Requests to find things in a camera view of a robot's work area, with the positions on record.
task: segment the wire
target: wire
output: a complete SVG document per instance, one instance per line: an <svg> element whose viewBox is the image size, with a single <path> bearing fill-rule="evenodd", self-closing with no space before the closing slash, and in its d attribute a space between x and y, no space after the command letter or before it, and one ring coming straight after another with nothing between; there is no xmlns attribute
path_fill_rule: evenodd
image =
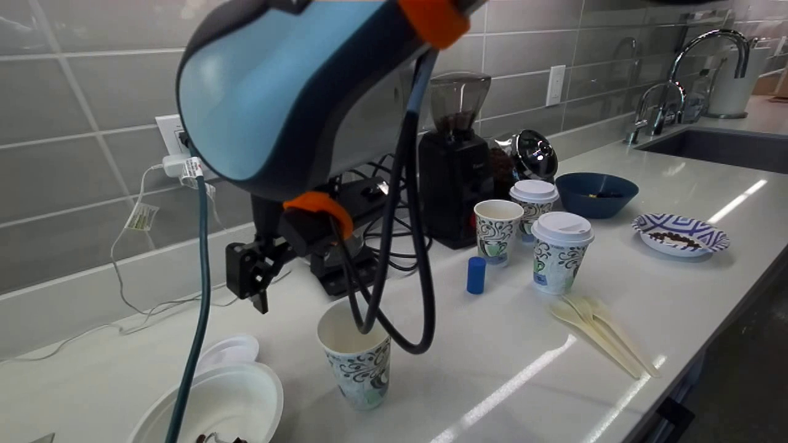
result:
<svg viewBox="0 0 788 443"><path fill-rule="evenodd" d="M414 87L411 87L411 93L408 93L408 107L406 107L406 115L401 120L397 155L395 155L395 164L392 164L392 184L390 184L392 195L390 195L387 206L384 206L384 220L382 220L384 227L382 227L382 244L379 244L379 258L382 258L382 263L390 263L392 232L395 232L395 222L397 222L395 212L397 212L397 206L401 201L398 189L403 184L406 201L408 201L408 217L411 217L411 238L414 238L414 251L417 251L417 262L419 262L422 302L423 302L423 329L422 329L422 340L419 342L408 342L390 323L390 318L379 311L390 267L379 267L376 280L375 280L375 290L370 294L370 289L363 284L363 278L353 268L353 258L349 258L349 251L347 251L347 244L345 244L345 238L341 233L337 222L331 220L336 242L341 244L345 280L347 280L347 289L349 289L349 295L347 295L349 297L349 311L353 311L353 318L354 318L358 328L363 333L370 333L375 320L379 320L382 328L390 333L390 337L401 350L406 350L411 354L425 353L432 348L432 342L434 342L434 334L437 334L437 294L434 294L434 278L432 278L432 267L428 267L425 244L423 244L425 236L423 236L423 228L422 228L422 201L419 201L419 189L417 189L419 112L422 112L422 104L423 104L423 93L425 93L425 87L428 87L428 80L432 80L434 65L437 65L437 51L425 51L417 62ZM365 318L363 318L360 302L354 297L358 290L368 300L368 315Z"/></svg>
<svg viewBox="0 0 788 443"><path fill-rule="evenodd" d="M134 222L134 217L135 217L135 212L141 210L141 205L144 205L144 200L146 200L146 183L147 183L147 174L151 174L153 171L163 171L163 164L160 164L160 163L158 163L158 164L151 164L151 168L144 173L144 178L141 178L141 195L137 195L135 201L130 205L130 212L128 212L128 220L125 220L123 228L118 232L118 236L115 236L113 244L108 246L108 258L112 258L113 270L115 270L115 278L118 278L118 295L121 295L123 305L128 305L130 311L135 311L135 312L141 312L141 315L147 315L151 311L144 311L144 308L134 305L134 302L125 297L125 280L123 280L123 274L121 274L121 268L118 268L115 248L118 248L121 238L125 236L125 232L128 232L128 227L130 227L130 222Z"/></svg>
<svg viewBox="0 0 788 443"><path fill-rule="evenodd" d="M169 428L167 428L167 443L177 443L182 417L185 417L187 404L190 404L192 380L194 380L199 350L203 350L203 342L204 342L210 311L211 311L211 267L210 267L210 254L208 254L208 189L204 189L204 178L196 178L196 200L199 200L199 215L196 215L199 217L199 233L196 236L199 236L203 297L199 297L199 315L196 315L192 350L190 350L187 365L182 369L177 399L176 399L176 406L173 406L173 419L169 419Z"/></svg>
<svg viewBox="0 0 788 443"><path fill-rule="evenodd" d="M180 300L173 300L173 302L185 305L185 302L194 302L194 300L196 300L196 297L190 295L190 297L180 297ZM214 305L214 308L231 308L236 300L238 300L238 297L231 297L228 302L211 302L211 305ZM77 342L78 337L84 337L84 334L88 334L88 333L95 333L95 329L102 329L102 328L115 329L118 334L137 334L137 333L144 333L144 329L147 329L147 328L153 326L151 318L153 318L153 315L146 315L144 323L130 326L130 328L128 328L128 326L118 326L118 323L93 326L93 328L78 329L77 334L71 334L71 337L66 337L66 340L52 342L52 344L49 344L52 350L47 350L44 354L34 354L34 358L9 358L9 360L0 360L0 361L44 361L44 360L52 360L52 358L56 358L61 350L66 350L71 342Z"/></svg>

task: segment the patterned plate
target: patterned plate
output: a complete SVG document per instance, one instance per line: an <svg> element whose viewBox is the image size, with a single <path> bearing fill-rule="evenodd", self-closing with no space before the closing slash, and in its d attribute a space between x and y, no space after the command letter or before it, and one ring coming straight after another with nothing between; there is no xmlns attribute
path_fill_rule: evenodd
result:
<svg viewBox="0 0 788 443"><path fill-rule="evenodd" d="M730 248L725 232L680 215L645 215L636 228L642 244L668 256L710 256Z"/></svg>

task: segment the patterned paper cup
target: patterned paper cup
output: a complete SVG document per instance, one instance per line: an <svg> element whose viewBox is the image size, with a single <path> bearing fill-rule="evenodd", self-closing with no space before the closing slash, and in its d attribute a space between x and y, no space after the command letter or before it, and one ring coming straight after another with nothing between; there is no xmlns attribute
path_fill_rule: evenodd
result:
<svg viewBox="0 0 788 443"><path fill-rule="evenodd" d="M522 206L508 200L483 200L472 206L478 254L487 263L508 263Z"/></svg>
<svg viewBox="0 0 788 443"><path fill-rule="evenodd" d="M392 340L384 328L376 323L363 334L345 297L323 312L318 340L345 401L365 411L382 406L390 391L392 354Z"/></svg>
<svg viewBox="0 0 788 443"><path fill-rule="evenodd" d="M546 212L535 222L535 286L562 295L573 286L586 248L593 242L590 222L570 212Z"/></svg>
<svg viewBox="0 0 788 443"><path fill-rule="evenodd" d="M515 201L520 201L520 206L522 206L517 236L522 242L535 242L531 224L542 215L551 212L551 206L557 205L557 200L560 200L557 184L542 183L542 180L520 180L520 183L515 183L515 187L510 187L510 198Z"/></svg>

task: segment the white cup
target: white cup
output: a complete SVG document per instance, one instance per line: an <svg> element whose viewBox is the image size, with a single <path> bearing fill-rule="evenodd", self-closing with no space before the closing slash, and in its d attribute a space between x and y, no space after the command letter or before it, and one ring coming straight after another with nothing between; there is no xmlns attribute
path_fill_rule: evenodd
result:
<svg viewBox="0 0 788 443"><path fill-rule="evenodd" d="M510 198L515 201L520 201L522 206L522 220L520 220L520 232L517 236L522 242L535 242L531 236L531 224L554 210L557 200L560 200L560 189L551 183L542 183L542 180L520 180L510 187Z"/></svg>
<svg viewBox="0 0 788 443"><path fill-rule="evenodd" d="M510 200L483 200L472 206L478 254L487 263L508 263L522 206Z"/></svg>
<svg viewBox="0 0 788 443"><path fill-rule="evenodd" d="M535 289L549 295L570 294L593 242L590 222L570 212L546 212L535 222L531 233L538 238Z"/></svg>
<svg viewBox="0 0 788 443"><path fill-rule="evenodd" d="M375 328L363 334L353 320L349 300L345 297L323 312L318 340L345 401L365 411L382 406L390 391L392 358L387 329L375 323Z"/></svg>

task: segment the chopsticks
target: chopsticks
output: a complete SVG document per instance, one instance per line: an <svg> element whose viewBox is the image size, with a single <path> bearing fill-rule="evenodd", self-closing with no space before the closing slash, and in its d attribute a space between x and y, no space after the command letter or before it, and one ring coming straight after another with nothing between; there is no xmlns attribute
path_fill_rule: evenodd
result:
<svg viewBox="0 0 788 443"><path fill-rule="evenodd" d="M610 320L610 315L603 312L597 300L584 295L565 295L549 305L549 315L579 329L634 380L640 380L642 371L656 371L653 361L642 358L642 353L638 353L638 348Z"/></svg>

